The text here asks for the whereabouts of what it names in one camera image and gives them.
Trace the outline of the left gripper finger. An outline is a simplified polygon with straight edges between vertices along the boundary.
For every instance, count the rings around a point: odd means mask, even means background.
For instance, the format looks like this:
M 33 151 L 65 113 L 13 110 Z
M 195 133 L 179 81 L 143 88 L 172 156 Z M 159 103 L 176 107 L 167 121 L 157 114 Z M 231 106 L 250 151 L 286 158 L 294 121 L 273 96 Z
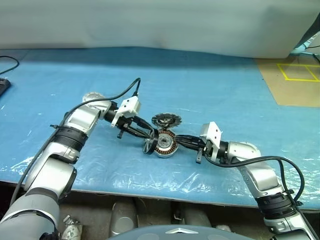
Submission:
M 134 122 L 137 124 L 137 126 L 141 127 L 142 129 L 145 129 L 148 131 L 148 136 L 154 136 L 158 137 L 159 136 L 159 131 L 151 126 L 150 123 L 148 123 L 146 120 L 142 119 L 139 116 L 134 117 Z
M 153 140 L 155 138 L 155 133 L 152 128 L 135 128 L 128 126 L 125 131 L 137 138 Z

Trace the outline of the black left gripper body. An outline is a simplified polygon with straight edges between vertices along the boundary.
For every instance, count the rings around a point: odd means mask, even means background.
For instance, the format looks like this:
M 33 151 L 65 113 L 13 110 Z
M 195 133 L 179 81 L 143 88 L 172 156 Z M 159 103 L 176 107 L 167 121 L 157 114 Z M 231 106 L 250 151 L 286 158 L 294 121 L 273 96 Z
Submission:
M 141 136 L 139 135 L 139 133 L 137 132 L 136 128 L 132 128 L 131 124 L 133 122 L 134 118 L 133 117 L 129 117 L 126 118 L 124 116 L 121 116 L 116 123 L 116 127 L 118 129 L 120 129 L 119 134 L 117 135 L 118 139 L 121 139 L 123 137 L 124 133 L 128 133 L 132 136 L 138 137 L 140 138 Z

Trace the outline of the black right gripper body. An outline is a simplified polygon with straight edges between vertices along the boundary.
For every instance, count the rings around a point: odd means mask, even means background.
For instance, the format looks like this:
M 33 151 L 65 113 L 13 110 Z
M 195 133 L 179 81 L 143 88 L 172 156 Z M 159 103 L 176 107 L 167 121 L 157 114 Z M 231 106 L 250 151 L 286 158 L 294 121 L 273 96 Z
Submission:
M 212 143 L 207 140 L 206 142 L 199 138 L 197 140 L 197 157 L 195 162 L 197 164 L 201 163 L 202 157 L 211 157 L 213 152 L 213 145 Z

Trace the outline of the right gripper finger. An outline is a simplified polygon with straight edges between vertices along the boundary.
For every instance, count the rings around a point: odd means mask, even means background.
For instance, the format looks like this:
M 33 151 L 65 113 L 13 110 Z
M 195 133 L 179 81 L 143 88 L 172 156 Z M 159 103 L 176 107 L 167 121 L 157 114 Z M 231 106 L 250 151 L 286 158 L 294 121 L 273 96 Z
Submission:
M 191 150 L 194 150 L 194 151 L 198 151 L 199 149 L 203 149 L 204 148 L 204 145 L 203 144 L 198 144 L 198 143 L 188 143 L 188 142 L 179 142 L 178 143 L 179 145 L 187 148 L 187 149 L 191 149 Z
M 179 134 L 175 136 L 175 139 L 179 143 L 200 143 L 202 140 L 193 135 L 187 135 L 187 134 Z

